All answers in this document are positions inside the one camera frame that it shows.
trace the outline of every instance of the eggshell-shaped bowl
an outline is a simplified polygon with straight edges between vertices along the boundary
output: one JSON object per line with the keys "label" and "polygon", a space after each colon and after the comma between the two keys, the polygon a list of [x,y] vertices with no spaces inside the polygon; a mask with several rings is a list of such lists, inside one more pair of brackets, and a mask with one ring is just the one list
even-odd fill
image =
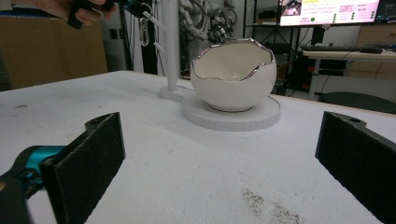
{"label": "eggshell-shaped bowl", "polygon": [[273,52],[253,39],[212,46],[192,61],[196,94],[217,110],[245,111],[265,103],[275,82]]}

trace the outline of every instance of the screen display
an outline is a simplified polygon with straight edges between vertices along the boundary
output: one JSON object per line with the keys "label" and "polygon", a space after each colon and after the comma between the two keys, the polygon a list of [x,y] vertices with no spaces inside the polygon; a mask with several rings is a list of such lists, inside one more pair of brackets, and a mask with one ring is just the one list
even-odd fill
{"label": "screen display", "polygon": [[382,0],[376,14],[376,21],[396,22],[396,0]]}
{"label": "screen display", "polygon": [[279,0],[278,25],[369,23],[375,21],[379,0]]}

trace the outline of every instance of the table surface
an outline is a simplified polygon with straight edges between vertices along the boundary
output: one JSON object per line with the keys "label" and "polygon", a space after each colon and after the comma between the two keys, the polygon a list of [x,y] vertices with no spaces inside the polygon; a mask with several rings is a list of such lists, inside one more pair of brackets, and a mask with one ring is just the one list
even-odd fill
{"label": "table surface", "polygon": [[[323,111],[393,142],[395,116],[274,96],[277,124],[226,133],[187,121],[180,103],[159,97],[166,85],[116,72],[0,92],[0,173],[22,150],[68,145],[86,121],[120,112],[126,159],[87,223],[379,223],[315,151]],[[35,223],[55,223],[45,191],[28,204]]]}
{"label": "table surface", "polygon": [[311,59],[349,60],[369,62],[396,62],[396,52],[384,50],[381,54],[360,53],[351,51],[303,51],[303,55]]}

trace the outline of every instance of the white round base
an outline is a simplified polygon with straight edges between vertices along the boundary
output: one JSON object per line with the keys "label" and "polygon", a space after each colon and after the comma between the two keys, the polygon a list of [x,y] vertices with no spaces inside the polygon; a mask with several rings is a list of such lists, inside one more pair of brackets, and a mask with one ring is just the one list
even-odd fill
{"label": "white round base", "polygon": [[190,122],[212,130],[224,132],[249,132],[268,128],[280,119],[279,102],[268,96],[268,99],[242,112],[223,112],[210,107],[194,90],[178,87],[169,91],[164,87],[160,91],[164,99],[182,103],[183,114]]}

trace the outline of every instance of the finger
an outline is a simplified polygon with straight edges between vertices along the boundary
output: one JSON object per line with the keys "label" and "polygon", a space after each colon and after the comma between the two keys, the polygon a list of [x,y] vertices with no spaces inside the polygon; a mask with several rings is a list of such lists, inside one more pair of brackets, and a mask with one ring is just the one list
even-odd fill
{"label": "finger", "polygon": [[94,3],[95,5],[103,5],[106,0],[90,0],[90,2]]}
{"label": "finger", "polygon": [[80,8],[76,13],[76,18],[86,25],[92,25],[94,22],[99,21],[102,18],[102,16],[97,11],[89,11]]}
{"label": "finger", "polygon": [[103,15],[106,20],[109,20],[111,18],[111,15],[117,10],[116,6],[113,6],[109,11],[102,10]]}

